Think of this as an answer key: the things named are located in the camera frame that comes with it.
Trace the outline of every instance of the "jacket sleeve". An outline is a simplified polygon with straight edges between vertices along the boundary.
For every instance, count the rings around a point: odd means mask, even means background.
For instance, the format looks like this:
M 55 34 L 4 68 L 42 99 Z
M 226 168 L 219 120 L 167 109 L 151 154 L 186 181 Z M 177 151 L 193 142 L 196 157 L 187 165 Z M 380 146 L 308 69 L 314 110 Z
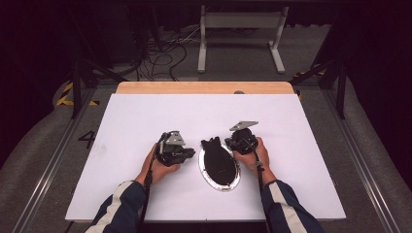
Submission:
M 272 232 L 325 232 L 318 221 L 297 200 L 293 189 L 279 180 L 268 183 L 261 194 Z
M 139 210 L 146 199 L 145 189 L 135 181 L 124 182 L 103 202 L 86 233 L 135 233 Z

